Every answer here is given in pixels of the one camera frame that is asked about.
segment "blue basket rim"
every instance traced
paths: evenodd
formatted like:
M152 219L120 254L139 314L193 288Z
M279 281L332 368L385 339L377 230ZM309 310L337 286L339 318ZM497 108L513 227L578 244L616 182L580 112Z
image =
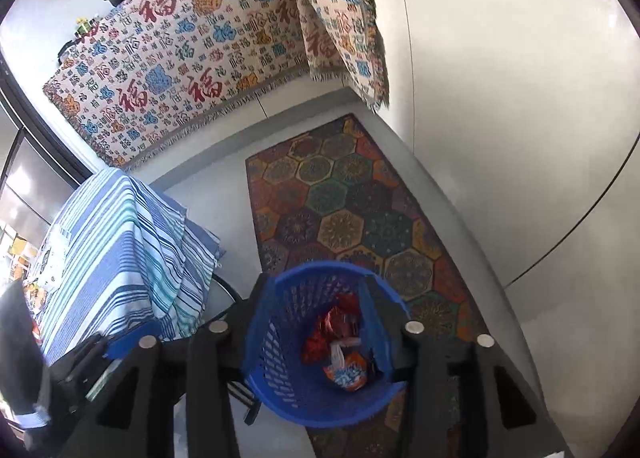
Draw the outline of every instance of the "blue basket rim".
M274 278L274 282L284 281L285 279L288 280L296 276L297 274L306 273L312 269L325 270L325 271L328 269L344 269L344 270L353 271L355 273L359 273L362 276L372 275L376 279L376 282L378 283L378 285L387 293L387 295L391 298L391 300L399 303L402 306L402 309L404 310L404 312L407 314L407 317L410 318L409 309L407 308L406 304L404 304L404 301L402 300L398 292L396 292L393 288L391 288L375 272L372 272L367 268L362 268L361 266L357 266L352 263L343 263L342 261L310 261L308 263L303 263L300 266L296 266L295 268L291 268L284 271L279 276ZM316 420L316 419L310 420L308 418L305 418L304 415L296 416L291 412L284 411L280 406L275 405L269 399L268 395L264 394L261 391L260 387L254 380L255 373L260 373L260 371L256 369L252 373L250 373L248 377L245 377L245 378L249 382L249 385L251 386L254 393L257 394L258 398L260 398L262 403L265 406L267 406L267 408L271 409L271 411L273 411L275 414L277 414L281 418L284 418L285 420L289 420L294 424L300 424L300 425L304 425L305 427L314 427L314 428L320 428L320 429L354 425L354 424L357 424L358 422L362 422L363 420L366 420L367 418L371 418L373 415L375 415L376 413L381 411L385 406L387 406L389 402L391 402L391 399L393 399L393 397L396 396L396 394L398 394L400 391L404 389L406 384L405 382L391 382L389 384L389 389L384 396L382 396L377 401L367 406L365 409L362 409L362 411L358 412L358 414L348 416L345 418L336 418L333 420Z

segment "colorful rug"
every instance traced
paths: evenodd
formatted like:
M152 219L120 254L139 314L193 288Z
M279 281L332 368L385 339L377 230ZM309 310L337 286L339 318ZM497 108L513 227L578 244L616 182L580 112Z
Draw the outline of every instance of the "colorful rug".
M134 168L290 78L386 100L373 0L125 0L44 92L96 154Z
M411 192L353 116L246 161L262 269L277 275L336 259L382 275L434 337L470 341L486 327L465 283ZM452 385L451 456L459 434ZM318 458L398 456L403 393L370 420L308 429Z

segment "floor mat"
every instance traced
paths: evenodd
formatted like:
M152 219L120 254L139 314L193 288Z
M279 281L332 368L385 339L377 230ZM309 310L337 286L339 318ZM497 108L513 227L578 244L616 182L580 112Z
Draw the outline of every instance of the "floor mat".
M336 259L382 275L436 337L486 327L456 266L395 169L351 114L252 156L246 171L262 269ZM449 431L457 442L455 385ZM311 429L318 458L398 456L404 394L370 420Z

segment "white tile floor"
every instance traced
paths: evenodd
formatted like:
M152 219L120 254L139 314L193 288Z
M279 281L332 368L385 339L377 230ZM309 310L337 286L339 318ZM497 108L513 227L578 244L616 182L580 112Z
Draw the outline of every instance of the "white tile floor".
M227 253L222 259L223 266L219 274L243 297L247 297L261 269L246 182L246 158L353 112L431 220L474 296L490 332L536 389L538 379L520 326L478 245L401 139L361 102L354 101L354 97L346 91L344 94L348 100L346 103L330 107L328 102L335 103L334 93L255 124L230 139L235 145L232 152L195 172L191 171L190 175L184 174L184 180L161 190L186 206L190 219L220 236ZM227 305L219 301L219 294L212 295L207 307L208 314L213 315ZM313 457L302 426L285 422L263 407L255 424L246 427L242 422L243 414L241 406L235 406L234 420L243 458Z

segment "hexagon patterned rug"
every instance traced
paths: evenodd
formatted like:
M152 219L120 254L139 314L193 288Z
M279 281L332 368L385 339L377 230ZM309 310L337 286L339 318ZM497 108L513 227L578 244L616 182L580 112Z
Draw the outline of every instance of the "hexagon patterned rug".
M351 114L246 161L262 269L336 259L382 275L436 337L486 331L458 269L395 169ZM452 384L450 451L457 456ZM398 456L404 396L372 419L308 429L319 458Z

